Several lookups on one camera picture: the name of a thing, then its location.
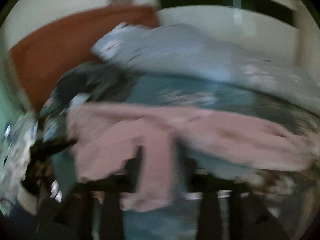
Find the pink fleece garment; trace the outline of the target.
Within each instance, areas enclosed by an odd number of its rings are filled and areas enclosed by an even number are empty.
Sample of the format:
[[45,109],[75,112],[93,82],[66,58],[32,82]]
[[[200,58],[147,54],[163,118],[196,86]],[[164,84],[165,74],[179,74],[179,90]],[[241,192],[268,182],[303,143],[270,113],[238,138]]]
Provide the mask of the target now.
[[175,140],[189,148],[253,168],[301,171],[313,161],[307,137],[252,116],[194,107],[87,103],[67,114],[67,136],[78,181],[98,180],[120,169],[144,147],[135,193],[122,196],[125,210],[168,206],[175,182]]

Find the teal floral bed sheet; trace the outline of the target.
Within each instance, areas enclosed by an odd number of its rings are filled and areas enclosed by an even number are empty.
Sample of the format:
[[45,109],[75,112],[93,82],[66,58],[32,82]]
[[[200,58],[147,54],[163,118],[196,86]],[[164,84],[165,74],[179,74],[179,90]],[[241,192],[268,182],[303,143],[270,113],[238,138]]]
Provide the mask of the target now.
[[[319,154],[319,117],[267,94],[224,83],[173,76],[141,77],[127,98],[128,103],[154,106],[195,106],[236,112],[267,119],[309,137],[313,152]],[[12,139],[1,153],[1,204],[5,213],[18,193],[18,183],[29,158],[35,128],[32,116],[24,116],[12,130]],[[249,183],[270,213],[291,239],[306,232],[319,208],[319,162],[304,172],[263,171],[209,158],[191,151],[202,168],[224,179],[238,178]],[[172,206],[146,213],[125,212],[129,239],[192,239],[195,236],[198,200],[179,197]]]

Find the dark grey garment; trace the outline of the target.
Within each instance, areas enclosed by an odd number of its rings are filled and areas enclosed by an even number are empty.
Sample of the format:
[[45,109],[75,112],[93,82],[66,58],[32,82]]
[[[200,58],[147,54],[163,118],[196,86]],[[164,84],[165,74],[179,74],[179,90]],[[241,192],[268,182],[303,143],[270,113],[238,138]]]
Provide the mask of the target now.
[[78,95],[84,95],[87,102],[124,101],[138,79],[138,74],[116,64],[84,62],[60,77],[39,117],[66,113],[71,101]]

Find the orange-brown headboard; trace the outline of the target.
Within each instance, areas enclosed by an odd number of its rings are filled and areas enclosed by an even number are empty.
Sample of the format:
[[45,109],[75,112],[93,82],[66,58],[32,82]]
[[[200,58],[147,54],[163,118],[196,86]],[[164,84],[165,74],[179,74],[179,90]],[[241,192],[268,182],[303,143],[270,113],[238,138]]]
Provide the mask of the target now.
[[15,44],[11,58],[33,109],[41,110],[65,72],[95,59],[93,44],[123,22],[149,28],[160,25],[150,6],[109,5],[53,21]]

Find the grey-blue daisy quilt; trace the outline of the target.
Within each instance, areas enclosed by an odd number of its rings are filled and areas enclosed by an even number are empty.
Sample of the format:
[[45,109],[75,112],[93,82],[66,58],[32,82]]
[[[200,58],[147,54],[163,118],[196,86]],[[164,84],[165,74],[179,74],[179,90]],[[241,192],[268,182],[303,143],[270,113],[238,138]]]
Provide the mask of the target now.
[[91,48],[123,68],[236,85],[319,114],[319,87],[306,70],[208,36],[192,25],[154,29],[121,23]]

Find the white black-striped wardrobe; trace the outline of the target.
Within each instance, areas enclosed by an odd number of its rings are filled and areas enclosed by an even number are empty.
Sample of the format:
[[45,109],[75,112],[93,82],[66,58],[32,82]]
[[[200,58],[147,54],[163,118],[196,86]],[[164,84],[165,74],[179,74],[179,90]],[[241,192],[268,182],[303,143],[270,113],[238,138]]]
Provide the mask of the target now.
[[292,63],[298,29],[292,0],[158,0],[163,24],[193,25],[217,40]]

